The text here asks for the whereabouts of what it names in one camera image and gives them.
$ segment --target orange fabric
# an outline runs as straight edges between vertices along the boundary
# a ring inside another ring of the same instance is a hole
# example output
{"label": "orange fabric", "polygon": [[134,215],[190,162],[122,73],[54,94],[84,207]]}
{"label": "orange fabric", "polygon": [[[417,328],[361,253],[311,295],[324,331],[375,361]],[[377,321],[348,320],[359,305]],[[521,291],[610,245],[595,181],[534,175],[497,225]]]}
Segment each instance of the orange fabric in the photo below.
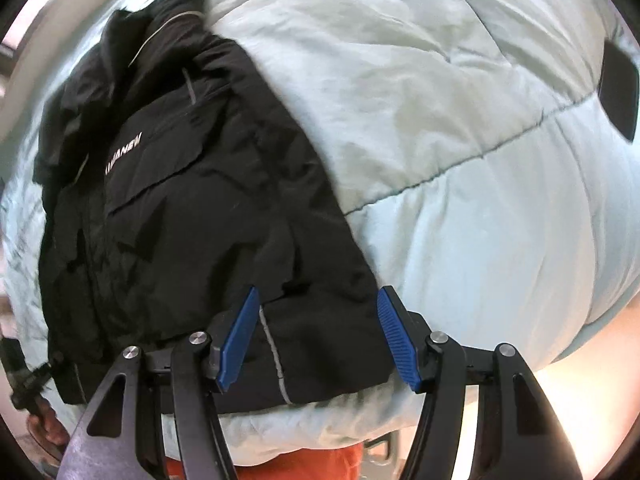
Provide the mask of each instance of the orange fabric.
{"label": "orange fabric", "polygon": [[[300,449],[264,464],[236,467],[238,480],[358,480],[364,447]],[[168,458],[169,475],[184,478],[182,463]]]}

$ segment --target jacket pocket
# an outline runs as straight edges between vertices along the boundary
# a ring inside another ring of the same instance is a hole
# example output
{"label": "jacket pocket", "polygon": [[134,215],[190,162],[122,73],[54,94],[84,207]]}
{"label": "jacket pocket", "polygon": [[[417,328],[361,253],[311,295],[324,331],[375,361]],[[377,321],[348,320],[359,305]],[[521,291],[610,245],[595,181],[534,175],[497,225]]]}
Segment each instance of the jacket pocket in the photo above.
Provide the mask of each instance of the jacket pocket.
{"label": "jacket pocket", "polygon": [[202,154],[222,115],[226,96],[191,107],[168,124],[118,136],[105,167],[105,213],[117,211],[147,189],[181,173]]}

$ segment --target white drawstring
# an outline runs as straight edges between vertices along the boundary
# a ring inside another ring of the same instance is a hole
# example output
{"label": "white drawstring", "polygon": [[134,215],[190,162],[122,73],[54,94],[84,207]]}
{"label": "white drawstring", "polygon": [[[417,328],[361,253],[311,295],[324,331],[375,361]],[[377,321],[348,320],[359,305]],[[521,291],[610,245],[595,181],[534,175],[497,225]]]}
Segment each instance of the white drawstring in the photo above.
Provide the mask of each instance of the white drawstring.
{"label": "white drawstring", "polygon": [[161,27],[156,30],[151,36],[149,36],[148,38],[146,38],[145,43],[142,44],[142,46],[138,49],[138,51],[136,52],[136,55],[133,57],[133,59],[131,60],[131,63],[129,63],[129,66],[133,65],[133,63],[135,62],[135,60],[138,58],[138,56],[140,55],[140,52],[142,52],[142,49],[146,46],[146,44],[151,41],[151,39],[158,33],[160,32],[166,25],[168,25],[169,23],[171,23],[173,20],[180,18],[181,16],[199,16],[201,19],[204,19],[204,14],[202,12],[199,12],[197,10],[186,10],[185,12],[181,12],[180,14],[176,14],[175,16],[170,17],[168,20],[166,20]]}

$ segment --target jacket collar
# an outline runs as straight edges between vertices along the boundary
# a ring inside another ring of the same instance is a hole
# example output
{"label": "jacket collar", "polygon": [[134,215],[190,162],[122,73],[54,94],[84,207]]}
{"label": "jacket collar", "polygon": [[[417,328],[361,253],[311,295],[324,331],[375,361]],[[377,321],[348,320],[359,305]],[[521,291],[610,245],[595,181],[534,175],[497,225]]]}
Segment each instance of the jacket collar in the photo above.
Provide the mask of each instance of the jacket collar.
{"label": "jacket collar", "polygon": [[204,0],[155,0],[137,12],[114,12],[100,40],[110,93],[126,85],[126,100],[138,101],[171,65],[193,59],[202,44],[203,12]]}

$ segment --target black jacket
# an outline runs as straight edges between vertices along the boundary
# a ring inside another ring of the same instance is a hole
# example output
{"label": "black jacket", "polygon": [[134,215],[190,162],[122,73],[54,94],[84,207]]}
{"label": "black jacket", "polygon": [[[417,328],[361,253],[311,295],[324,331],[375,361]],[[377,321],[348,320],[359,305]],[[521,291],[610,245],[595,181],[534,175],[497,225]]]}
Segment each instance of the black jacket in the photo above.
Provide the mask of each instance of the black jacket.
{"label": "black jacket", "polygon": [[376,282],[318,155],[204,0],[111,16],[50,99],[34,178],[47,213],[49,351],[85,402],[128,345],[203,329],[246,284],[263,315],[221,412],[386,381]]}

